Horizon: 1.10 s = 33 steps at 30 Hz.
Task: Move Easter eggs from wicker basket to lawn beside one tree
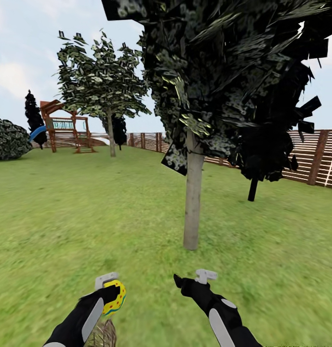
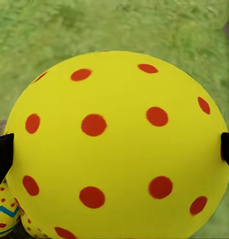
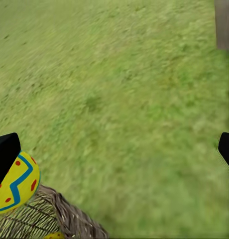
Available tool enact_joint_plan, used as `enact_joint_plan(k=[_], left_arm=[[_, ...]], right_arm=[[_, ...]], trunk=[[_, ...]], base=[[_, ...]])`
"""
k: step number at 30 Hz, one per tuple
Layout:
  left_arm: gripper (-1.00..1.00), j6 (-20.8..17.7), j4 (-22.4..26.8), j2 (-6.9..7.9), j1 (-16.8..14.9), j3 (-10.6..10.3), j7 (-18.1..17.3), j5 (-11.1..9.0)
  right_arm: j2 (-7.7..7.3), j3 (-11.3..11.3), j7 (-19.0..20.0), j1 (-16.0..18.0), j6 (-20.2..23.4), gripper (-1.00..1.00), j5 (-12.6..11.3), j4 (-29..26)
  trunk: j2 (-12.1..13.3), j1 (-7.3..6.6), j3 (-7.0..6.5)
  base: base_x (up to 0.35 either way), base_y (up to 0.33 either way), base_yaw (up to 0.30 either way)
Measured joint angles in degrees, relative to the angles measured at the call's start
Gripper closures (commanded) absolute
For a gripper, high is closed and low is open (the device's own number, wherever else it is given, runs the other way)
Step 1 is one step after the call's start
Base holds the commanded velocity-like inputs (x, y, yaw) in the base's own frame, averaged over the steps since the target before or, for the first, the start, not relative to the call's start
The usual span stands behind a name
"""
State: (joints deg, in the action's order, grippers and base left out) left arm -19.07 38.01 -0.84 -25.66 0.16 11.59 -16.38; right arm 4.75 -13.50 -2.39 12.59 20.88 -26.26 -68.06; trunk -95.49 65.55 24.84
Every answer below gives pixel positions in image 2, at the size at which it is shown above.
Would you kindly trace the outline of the wicker basket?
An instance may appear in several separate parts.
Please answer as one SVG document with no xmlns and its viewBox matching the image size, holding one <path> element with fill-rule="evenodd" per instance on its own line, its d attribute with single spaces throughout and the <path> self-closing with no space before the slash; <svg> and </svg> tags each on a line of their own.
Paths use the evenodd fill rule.
<svg viewBox="0 0 229 239">
<path fill-rule="evenodd" d="M 4 120 L 0 120 L 0 131 L 2 131 L 2 133 L 4 133 L 5 131 L 5 126 L 7 123 L 7 119 Z M 0 239 L 21 239 L 19 238 L 19 236 L 25 236 L 27 235 L 27 232 L 24 232 L 23 230 L 21 230 L 19 227 L 22 227 L 22 222 L 19 221 L 18 224 L 16 225 L 15 229 L 13 229 L 11 231 L 11 233 L 9 233 L 8 235 L 0 238 Z"/>
</svg>

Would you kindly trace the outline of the easter egg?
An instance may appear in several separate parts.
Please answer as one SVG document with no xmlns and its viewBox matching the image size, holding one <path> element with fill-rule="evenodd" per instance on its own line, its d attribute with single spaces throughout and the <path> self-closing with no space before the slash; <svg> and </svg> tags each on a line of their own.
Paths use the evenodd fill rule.
<svg viewBox="0 0 229 239">
<path fill-rule="evenodd" d="M 168 62 L 130 51 L 65 60 L 16 101 L 5 179 L 51 239 L 187 239 L 229 182 L 224 118 Z"/>
<path fill-rule="evenodd" d="M 16 202 L 7 180 L 0 184 L 0 238 L 11 233 L 21 219 L 21 208 Z"/>
<path fill-rule="evenodd" d="M 42 230 L 40 230 L 21 210 L 21 224 L 24 232 L 27 232 L 28 239 L 51 239 Z"/>
</svg>

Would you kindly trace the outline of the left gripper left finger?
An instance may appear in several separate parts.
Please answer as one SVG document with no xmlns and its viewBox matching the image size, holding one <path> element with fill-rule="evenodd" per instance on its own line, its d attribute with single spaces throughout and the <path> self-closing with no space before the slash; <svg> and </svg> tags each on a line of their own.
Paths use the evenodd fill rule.
<svg viewBox="0 0 229 239">
<path fill-rule="evenodd" d="M 12 166 L 13 139 L 14 133 L 0 135 L 0 184 Z"/>
</svg>

